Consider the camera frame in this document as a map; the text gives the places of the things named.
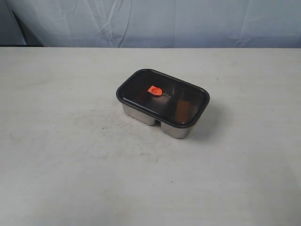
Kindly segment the stainless steel lunch box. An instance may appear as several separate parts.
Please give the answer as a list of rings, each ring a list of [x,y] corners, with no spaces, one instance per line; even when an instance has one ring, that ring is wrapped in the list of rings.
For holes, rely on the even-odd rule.
[[[135,118],[149,126],[154,126],[156,124],[156,122],[160,123],[160,127],[162,129],[162,131],[164,133],[166,133],[167,135],[174,137],[176,139],[182,139],[185,138],[186,136],[188,136],[188,134],[190,133],[190,131],[193,129],[194,125],[189,127],[189,128],[184,128],[184,129],[180,129],[180,128],[176,128],[176,127],[172,127],[171,125],[168,125],[167,123],[161,122],[156,120],[155,118],[146,115],[145,113],[142,113],[130,106],[127,106],[125,104],[122,104],[123,110],[124,112],[131,116],[132,118]]]

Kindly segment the yellow toy cheese wedge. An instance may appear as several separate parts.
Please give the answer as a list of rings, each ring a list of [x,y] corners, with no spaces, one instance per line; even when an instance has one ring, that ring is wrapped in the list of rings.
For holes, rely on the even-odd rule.
[[[179,100],[175,112],[175,120],[178,123],[186,123],[190,118],[190,103]]]

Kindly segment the grey-blue backdrop cloth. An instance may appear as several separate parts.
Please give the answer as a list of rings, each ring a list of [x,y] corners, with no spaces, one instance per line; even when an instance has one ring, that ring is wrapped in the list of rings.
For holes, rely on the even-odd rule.
[[[2,45],[299,48],[298,0],[3,0]]]

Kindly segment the dark transparent lunch box lid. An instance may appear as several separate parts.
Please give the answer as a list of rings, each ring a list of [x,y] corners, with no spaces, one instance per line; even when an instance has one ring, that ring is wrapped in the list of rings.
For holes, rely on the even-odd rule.
[[[153,69],[136,71],[117,89],[116,97],[122,104],[180,129],[193,126],[210,101],[205,89]],[[186,123],[175,120],[179,100],[190,103]]]

